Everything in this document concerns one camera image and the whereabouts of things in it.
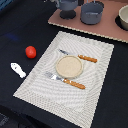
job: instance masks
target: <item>knife handle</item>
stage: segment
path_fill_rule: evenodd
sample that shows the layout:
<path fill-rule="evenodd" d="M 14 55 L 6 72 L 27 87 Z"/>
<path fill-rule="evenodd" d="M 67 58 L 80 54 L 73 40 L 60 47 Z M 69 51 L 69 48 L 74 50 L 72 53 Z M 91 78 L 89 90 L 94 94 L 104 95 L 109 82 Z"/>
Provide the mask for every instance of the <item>knife handle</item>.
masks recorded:
<path fill-rule="evenodd" d="M 72 86 L 75 86 L 75 87 L 77 87 L 77 88 L 80 88 L 80 89 L 85 89 L 85 86 L 84 86 L 84 85 L 79 84 L 79 83 L 76 83 L 76 82 L 71 81 L 71 80 L 68 80 L 68 79 L 64 79 L 63 82 L 64 82 L 64 83 L 67 83 L 67 84 L 70 84 L 70 85 L 72 85 Z"/>
<path fill-rule="evenodd" d="M 91 61 L 91 62 L 94 62 L 94 63 L 97 62 L 97 59 L 94 59 L 94 58 L 91 58 L 91 57 L 87 57 L 87 56 L 83 56 L 83 55 L 78 55 L 78 57 L 80 59 L 88 60 L 88 61 Z"/>

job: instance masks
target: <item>saucepan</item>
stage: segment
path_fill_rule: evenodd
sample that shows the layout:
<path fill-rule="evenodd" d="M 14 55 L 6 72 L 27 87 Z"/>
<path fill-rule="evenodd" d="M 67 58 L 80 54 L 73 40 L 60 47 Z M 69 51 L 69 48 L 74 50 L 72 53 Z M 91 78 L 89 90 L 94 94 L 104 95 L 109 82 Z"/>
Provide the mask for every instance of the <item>saucepan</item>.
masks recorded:
<path fill-rule="evenodd" d="M 73 19 L 76 16 L 75 8 L 78 6 L 78 0 L 56 0 L 56 7 L 60 10 L 60 17 L 63 19 Z"/>
<path fill-rule="evenodd" d="M 103 12 L 103 6 L 95 3 L 91 2 L 82 5 L 81 7 L 81 14 L 80 14 L 80 18 L 81 21 L 85 24 L 97 24 L 101 21 L 101 17 L 102 17 L 102 12 Z"/>
<path fill-rule="evenodd" d="M 122 27 L 128 31 L 128 5 L 122 7 L 119 10 L 119 16 Z"/>

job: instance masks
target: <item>tomato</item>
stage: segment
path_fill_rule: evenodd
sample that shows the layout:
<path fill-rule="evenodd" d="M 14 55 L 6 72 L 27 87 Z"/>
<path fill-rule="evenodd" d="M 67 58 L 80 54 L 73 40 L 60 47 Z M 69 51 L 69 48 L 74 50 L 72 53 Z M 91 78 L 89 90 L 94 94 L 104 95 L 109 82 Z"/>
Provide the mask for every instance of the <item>tomato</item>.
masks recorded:
<path fill-rule="evenodd" d="M 28 58 L 35 58 L 36 57 L 36 49 L 33 46 L 28 46 L 25 50 L 26 56 Z"/>

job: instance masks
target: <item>plate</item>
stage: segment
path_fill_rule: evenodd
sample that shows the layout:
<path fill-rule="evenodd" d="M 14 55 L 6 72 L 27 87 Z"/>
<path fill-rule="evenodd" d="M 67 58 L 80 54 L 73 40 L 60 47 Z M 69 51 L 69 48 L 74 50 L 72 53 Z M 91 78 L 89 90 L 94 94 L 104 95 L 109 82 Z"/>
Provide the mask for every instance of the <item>plate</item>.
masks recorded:
<path fill-rule="evenodd" d="M 56 71 L 63 78 L 75 78 L 82 73 L 83 63 L 76 56 L 66 55 L 57 61 Z"/>

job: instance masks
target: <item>woven placemat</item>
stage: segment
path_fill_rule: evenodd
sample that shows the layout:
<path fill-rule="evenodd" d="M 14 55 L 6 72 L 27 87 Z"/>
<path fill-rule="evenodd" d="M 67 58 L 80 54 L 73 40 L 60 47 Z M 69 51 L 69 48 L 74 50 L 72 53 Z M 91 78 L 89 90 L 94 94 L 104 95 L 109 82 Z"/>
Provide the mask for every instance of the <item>woven placemat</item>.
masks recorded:
<path fill-rule="evenodd" d="M 111 44 L 60 31 L 14 96 L 82 128 L 90 128 L 113 48 Z M 97 63 L 83 60 L 83 73 L 73 79 L 84 84 L 85 90 L 44 76 L 46 71 L 58 75 L 55 64 L 64 56 L 58 49 L 98 59 Z"/>

